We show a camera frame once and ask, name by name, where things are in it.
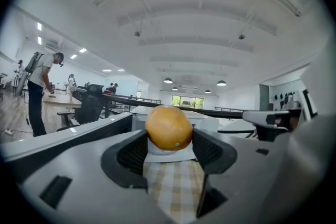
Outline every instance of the office chair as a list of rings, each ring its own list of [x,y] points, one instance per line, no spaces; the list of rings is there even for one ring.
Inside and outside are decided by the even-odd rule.
[[[87,87],[87,92],[82,94],[82,105],[77,115],[77,121],[68,119],[68,115],[74,114],[73,112],[58,112],[57,115],[64,117],[66,127],[58,129],[57,132],[97,121],[105,103],[102,98],[102,88],[103,85],[96,84],[90,84]]]

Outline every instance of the ceiling light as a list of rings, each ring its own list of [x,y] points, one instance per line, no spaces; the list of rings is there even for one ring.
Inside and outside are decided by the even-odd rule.
[[[225,86],[226,85],[226,82],[224,80],[219,80],[217,82],[217,86]]]
[[[173,81],[172,81],[171,78],[165,78],[165,79],[163,80],[163,82],[165,82],[165,83],[173,83]]]

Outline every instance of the orange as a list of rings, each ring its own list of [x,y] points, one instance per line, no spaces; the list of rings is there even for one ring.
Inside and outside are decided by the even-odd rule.
[[[193,135],[193,126],[175,106],[157,106],[149,113],[145,128],[149,139],[158,148],[178,151],[186,148]]]

